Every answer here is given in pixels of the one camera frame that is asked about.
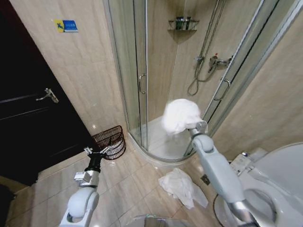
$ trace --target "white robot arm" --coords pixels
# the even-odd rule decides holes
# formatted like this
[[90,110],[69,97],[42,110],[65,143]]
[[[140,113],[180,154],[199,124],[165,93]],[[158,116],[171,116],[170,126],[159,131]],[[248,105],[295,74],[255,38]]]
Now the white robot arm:
[[258,227],[274,227],[275,224],[256,210],[244,197],[242,184],[226,158],[218,152],[213,140],[204,134],[206,122],[199,122],[189,129],[193,148],[197,151],[201,165],[214,189],[227,202],[231,212],[241,221]]
[[99,201],[97,186],[100,161],[110,148],[107,147],[98,153],[93,153],[89,148],[84,150],[90,157],[89,166],[84,172],[78,172],[75,175],[74,179],[78,182],[80,189],[70,197],[60,227],[88,227]]

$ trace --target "bidet control panel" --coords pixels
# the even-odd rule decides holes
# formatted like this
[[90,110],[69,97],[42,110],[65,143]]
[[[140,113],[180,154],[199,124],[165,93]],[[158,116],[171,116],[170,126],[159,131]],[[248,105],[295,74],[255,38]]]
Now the bidet control panel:
[[231,163],[232,169],[235,171],[235,173],[239,176],[245,168],[250,164],[251,160],[243,155],[239,154]]

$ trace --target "corner shelf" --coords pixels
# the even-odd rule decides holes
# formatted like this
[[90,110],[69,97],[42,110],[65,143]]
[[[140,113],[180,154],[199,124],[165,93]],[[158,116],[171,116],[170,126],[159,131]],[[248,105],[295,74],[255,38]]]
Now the corner shelf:
[[169,31],[196,31],[199,20],[169,20]]

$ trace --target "crumpled towel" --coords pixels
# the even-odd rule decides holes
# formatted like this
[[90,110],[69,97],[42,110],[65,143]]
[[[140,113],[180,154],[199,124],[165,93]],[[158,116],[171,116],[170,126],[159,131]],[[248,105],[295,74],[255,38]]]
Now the crumpled towel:
[[178,168],[159,178],[159,184],[174,198],[179,198],[188,209],[195,207],[193,200],[204,208],[208,204],[201,189],[192,182],[189,175]]
[[187,99],[176,99],[165,106],[162,127],[168,135],[176,135],[185,129],[193,129],[203,120],[196,103]]

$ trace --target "metal door handle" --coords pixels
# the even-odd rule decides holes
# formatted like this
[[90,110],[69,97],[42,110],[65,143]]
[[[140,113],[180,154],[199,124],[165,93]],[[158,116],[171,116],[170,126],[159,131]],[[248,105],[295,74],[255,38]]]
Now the metal door handle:
[[36,101],[40,101],[40,100],[43,100],[43,99],[45,99],[47,97],[50,97],[53,100],[54,103],[58,103],[59,102],[59,100],[57,99],[57,97],[55,96],[55,94],[52,92],[51,89],[46,88],[45,92],[46,92],[46,95],[43,96],[42,98],[36,98]]
[[143,73],[143,74],[141,74],[141,76],[139,77],[139,91],[140,91],[140,93],[141,94],[145,94],[145,91],[141,91],[141,79],[142,79],[142,77],[145,77],[146,75],[145,75],[145,73]]
[[226,88],[226,90],[224,91],[224,93],[223,93],[223,95],[222,95],[221,98],[214,98],[215,101],[221,101],[221,100],[224,98],[224,96],[226,95],[228,89],[231,87],[231,82],[230,82],[228,79],[224,79],[224,82],[227,83],[227,88]]

